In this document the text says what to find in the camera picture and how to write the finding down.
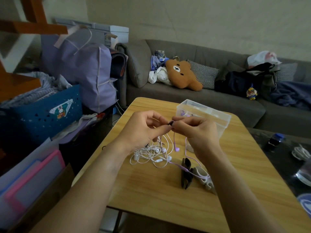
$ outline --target wooden table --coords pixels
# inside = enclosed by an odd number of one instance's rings
[[[177,105],[136,98],[78,173],[73,184],[100,154],[102,147],[119,134],[132,113],[154,110],[170,120],[176,113]],[[265,209],[287,232],[310,232],[311,221],[303,208],[240,119],[231,115],[230,124],[220,138],[220,145],[233,166]],[[173,139],[173,132],[169,132],[169,136]],[[180,151],[171,153],[172,161],[181,163],[185,137],[176,134],[175,141]],[[151,162],[131,165],[129,158],[119,171],[109,207],[205,232],[230,232],[218,197],[206,191],[197,180],[193,180],[190,187],[184,190],[180,186],[181,170],[177,166],[168,164],[165,168],[156,168]]]

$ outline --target houndstooth pillow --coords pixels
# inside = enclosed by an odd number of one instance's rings
[[[275,73],[276,82],[293,81],[297,66],[297,63],[280,64],[280,70]]]
[[[196,79],[202,83],[203,88],[214,89],[215,78],[219,72],[219,69],[201,65],[191,60],[187,60],[187,62],[191,65],[191,71],[196,76]]]

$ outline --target purple bag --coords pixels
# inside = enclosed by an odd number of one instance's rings
[[[116,79],[110,78],[109,49],[103,44],[88,44],[91,38],[91,31],[84,25],[73,26],[65,35],[41,35],[41,58],[52,76],[61,74],[69,83],[80,84],[82,103],[101,113],[117,102],[113,86]]]

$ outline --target blue blanket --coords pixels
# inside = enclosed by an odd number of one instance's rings
[[[281,81],[270,93],[271,100],[281,106],[292,106],[311,111],[311,84]]]

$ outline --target pink folder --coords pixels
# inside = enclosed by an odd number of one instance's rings
[[[55,150],[4,195],[5,201],[23,214],[64,168],[62,154]]]

